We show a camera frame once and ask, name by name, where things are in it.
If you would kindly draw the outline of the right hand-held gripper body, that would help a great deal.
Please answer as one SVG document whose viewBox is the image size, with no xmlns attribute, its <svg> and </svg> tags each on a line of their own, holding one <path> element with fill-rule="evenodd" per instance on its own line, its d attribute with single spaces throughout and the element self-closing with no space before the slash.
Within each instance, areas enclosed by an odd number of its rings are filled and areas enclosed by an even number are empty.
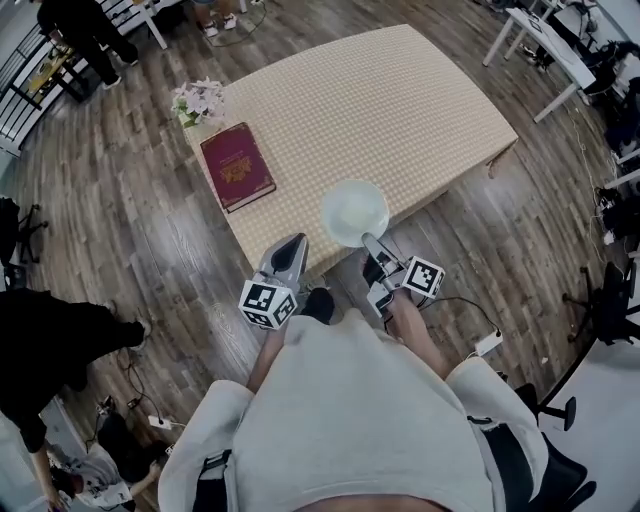
<svg viewBox="0 0 640 512">
<path fill-rule="evenodd" d="M 375 249 L 366 260 L 366 298 L 382 318 L 396 290 L 406 289 L 423 299 L 435 299 L 444 277 L 445 271 L 427 260 L 414 256 L 401 261 L 386 249 Z"/>
</svg>

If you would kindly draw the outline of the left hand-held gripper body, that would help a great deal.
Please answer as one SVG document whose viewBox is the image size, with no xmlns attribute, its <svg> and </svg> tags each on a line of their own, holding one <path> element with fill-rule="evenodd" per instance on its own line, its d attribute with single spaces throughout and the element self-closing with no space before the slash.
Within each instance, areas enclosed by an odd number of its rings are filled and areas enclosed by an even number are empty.
<svg viewBox="0 0 640 512">
<path fill-rule="evenodd" d="M 303 262 L 294 262 L 285 270 L 262 262 L 254 277 L 244 283 L 238 304 L 243 317 L 261 329 L 279 330 L 298 307 L 305 270 Z"/>
</svg>

